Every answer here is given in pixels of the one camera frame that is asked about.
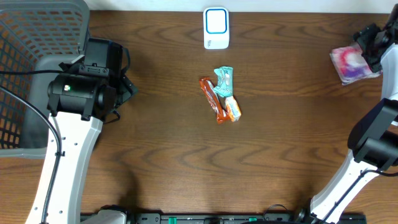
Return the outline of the orange juice carton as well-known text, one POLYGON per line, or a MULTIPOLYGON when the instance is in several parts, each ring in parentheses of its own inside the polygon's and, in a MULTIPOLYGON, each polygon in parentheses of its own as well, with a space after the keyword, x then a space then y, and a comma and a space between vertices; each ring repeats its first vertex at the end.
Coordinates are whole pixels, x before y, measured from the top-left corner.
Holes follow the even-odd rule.
POLYGON ((238 102, 235 100, 234 96, 229 96, 225 98, 226 110, 228 116, 232 122, 238 121, 241 117, 241 110, 239 108, 238 102))

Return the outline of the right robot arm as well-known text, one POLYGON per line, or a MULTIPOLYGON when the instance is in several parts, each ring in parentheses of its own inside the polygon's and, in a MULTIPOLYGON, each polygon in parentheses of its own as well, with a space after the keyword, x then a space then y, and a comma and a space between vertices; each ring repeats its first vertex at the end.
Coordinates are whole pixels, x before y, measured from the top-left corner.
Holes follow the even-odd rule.
POLYGON ((383 28, 367 26, 353 36, 372 72, 382 72, 380 102, 352 129, 348 154, 326 187, 311 201, 307 211, 296 216, 302 223, 338 223, 362 190, 377 176, 389 177, 388 168, 397 165, 397 8, 383 28))

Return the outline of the green tissue packet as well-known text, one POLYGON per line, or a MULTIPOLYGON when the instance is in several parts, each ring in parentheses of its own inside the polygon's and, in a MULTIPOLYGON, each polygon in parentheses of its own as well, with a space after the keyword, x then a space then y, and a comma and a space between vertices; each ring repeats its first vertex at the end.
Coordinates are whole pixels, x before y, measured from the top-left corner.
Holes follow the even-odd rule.
POLYGON ((223 66, 214 69, 214 72, 218 77, 215 93, 223 98, 233 96, 233 67, 223 66))

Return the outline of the orange snack bar wrapper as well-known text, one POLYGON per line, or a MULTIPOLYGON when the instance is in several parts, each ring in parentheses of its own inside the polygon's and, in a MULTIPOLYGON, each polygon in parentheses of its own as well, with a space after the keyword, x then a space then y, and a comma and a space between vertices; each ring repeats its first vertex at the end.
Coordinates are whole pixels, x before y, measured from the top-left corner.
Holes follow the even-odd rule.
POLYGON ((230 120, 230 117, 227 113, 227 111, 221 106, 221 103, 218 99, 218 95, 214 91, 214 84, 213 82, 208 78, 201 78, 199 79, 199 84, 200 88, 204 92, 210 106, 213 108, 216 114, 216 120, 218 124, 221 124, 225 121, 230 120))

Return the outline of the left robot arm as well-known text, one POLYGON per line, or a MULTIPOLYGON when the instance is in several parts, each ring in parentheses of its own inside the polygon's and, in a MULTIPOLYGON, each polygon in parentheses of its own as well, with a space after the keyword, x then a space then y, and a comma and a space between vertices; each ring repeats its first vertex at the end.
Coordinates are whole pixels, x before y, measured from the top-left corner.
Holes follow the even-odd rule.
POLYGON ((24 131, 42 145, 44 166, 27 223, 79 223, 91 153, 109 114, 135 94, 130 56, 110 40, 89 39, 81 55, 53 55, 35 67, 30 102, 45 124, 24 131))

